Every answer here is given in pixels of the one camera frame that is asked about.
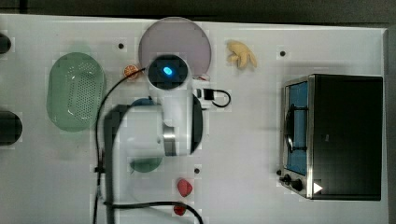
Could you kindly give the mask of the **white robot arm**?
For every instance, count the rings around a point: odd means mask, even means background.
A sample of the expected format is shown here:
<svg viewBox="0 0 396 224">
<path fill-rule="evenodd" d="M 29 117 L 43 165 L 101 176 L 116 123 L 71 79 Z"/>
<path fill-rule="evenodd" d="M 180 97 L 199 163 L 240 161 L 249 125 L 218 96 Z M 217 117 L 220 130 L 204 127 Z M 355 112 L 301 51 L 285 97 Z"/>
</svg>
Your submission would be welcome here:
<svg viewBox="0 0 396 224">
<path fill-rule="evenodd" d="M 179 202 L 129 203 L 127 179 L 131 171 L 148 173 L 153 160 L 189 156 L 201 143 L 203 112 L 192 93 L 191 70 L 182 58 L 164 54 L 146 68 L 149 98 L 116 105 L 104 117 L 104 164 L 107 224 L 119 224 L 122 210 L 156 206 L 179 206 L 202 217 Z"/>
</svg>

